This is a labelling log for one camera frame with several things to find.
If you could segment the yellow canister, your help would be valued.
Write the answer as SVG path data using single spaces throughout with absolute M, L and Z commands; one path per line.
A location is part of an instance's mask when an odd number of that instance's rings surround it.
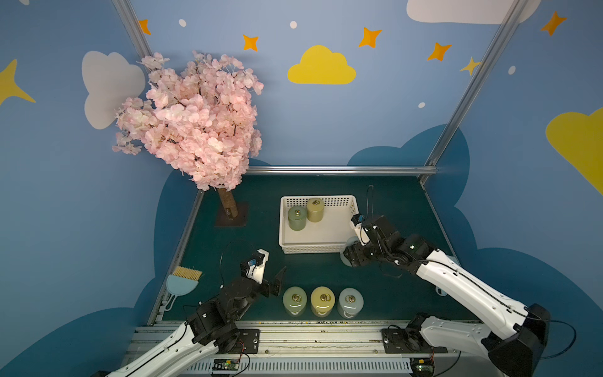
M 312 313 L 317 317 L 326 317 L 334 309 L 336 297 L 328 287 L 316 287 L 310 295 Z
M 310 198 L 306 204 L 307 219 L 310 222 L 319 222 L 323 219 L 325 202 L 322 198 Z

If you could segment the white perforated plastic basket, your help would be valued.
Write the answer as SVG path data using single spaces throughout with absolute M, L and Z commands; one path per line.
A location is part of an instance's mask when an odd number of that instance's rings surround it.
M 301 231 L 290 229 L 287 212 L 290 208 L 305 207 L 310 198 L 325 202 L 323 219 L 317 223 L 307 220 Z M 338 196 L 283 196 L 280 199 L 279 245 L 286 254 L 340 253 L 355 233 L 350 226 L 353 215 L 359 213 L 356 197 Z

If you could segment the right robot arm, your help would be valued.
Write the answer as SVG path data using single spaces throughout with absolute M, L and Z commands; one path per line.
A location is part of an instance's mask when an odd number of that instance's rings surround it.
M 353 267 L 385 262 L 433 284 L 460 303 L 480 324 L 421 315 L 412 327 L 431 347 L 446 347 L 487 358 L 506 376 L 532 376 L 546 348 L 551 314 L 526 306 L 467 272 L 420 235 L 402 237 L 384 216 L 350 219 L 358 241 L 345 248 Z

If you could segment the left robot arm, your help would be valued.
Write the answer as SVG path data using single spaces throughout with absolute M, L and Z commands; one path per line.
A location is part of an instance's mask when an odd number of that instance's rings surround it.
M 241 320 L 260 296 L 279 295 L 286 268 L 272 281 L 257 282 L 240 276 L 219 294 L 198 306 L 171 335 L 160 344 L 113 372 L 98 371 L 96 376 L 177 376 L 197 361 L 226 353 L 237 343 Z

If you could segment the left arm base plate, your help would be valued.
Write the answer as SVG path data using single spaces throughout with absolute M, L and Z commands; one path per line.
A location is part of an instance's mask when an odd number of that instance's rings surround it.
M 261 331 L 257 328 L 237 329 L 231 331 L 220 345 L 220 353 L 257 354 L 259 349 Z

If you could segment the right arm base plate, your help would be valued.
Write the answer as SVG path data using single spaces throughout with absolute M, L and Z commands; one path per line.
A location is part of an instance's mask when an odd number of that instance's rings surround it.
M 445 347 L 432 347 L 415 329 L 383 328 L 381 336 L 386 353 L 448 353 Z

